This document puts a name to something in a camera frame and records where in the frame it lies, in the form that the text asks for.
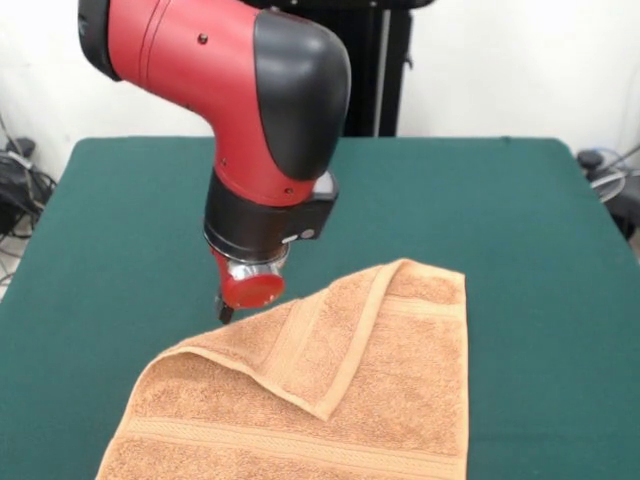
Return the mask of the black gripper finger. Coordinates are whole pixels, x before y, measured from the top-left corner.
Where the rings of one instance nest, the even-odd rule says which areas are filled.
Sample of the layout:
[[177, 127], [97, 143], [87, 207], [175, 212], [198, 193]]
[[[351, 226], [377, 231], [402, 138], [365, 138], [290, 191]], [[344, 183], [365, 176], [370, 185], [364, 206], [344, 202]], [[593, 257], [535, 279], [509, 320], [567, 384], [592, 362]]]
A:
[[214, 302], [216, 318], [223, 324], [228, 325], [234, 315], [235, 310], [229, 306], [221, 295], [217, 295]]

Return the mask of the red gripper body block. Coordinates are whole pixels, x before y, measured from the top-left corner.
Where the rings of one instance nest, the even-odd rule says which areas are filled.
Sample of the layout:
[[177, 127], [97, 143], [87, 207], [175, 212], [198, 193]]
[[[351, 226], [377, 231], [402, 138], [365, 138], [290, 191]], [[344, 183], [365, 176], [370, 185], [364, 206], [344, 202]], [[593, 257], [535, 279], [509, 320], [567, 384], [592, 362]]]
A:
[[262, 308], [277, 300], [285, 290], [282, 268], [285, 255], [270, 261], [232, 259], [212, 250], [219, 272], [219, 293], [230, 308]]

